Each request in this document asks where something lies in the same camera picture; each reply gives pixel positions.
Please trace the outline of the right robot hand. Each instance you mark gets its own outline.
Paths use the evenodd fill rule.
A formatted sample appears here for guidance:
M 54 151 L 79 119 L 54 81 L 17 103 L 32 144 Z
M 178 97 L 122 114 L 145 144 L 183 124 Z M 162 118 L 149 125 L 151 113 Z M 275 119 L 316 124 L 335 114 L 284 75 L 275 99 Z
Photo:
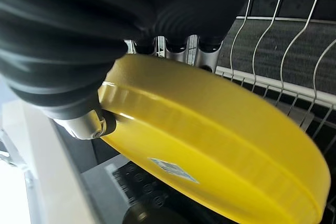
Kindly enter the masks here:
M 71 135 L 115 129 L 97 91 L 127 40 L 153 52 L 190 35 L 223 38 L 246 0 L 1 0 L 1 76 Z

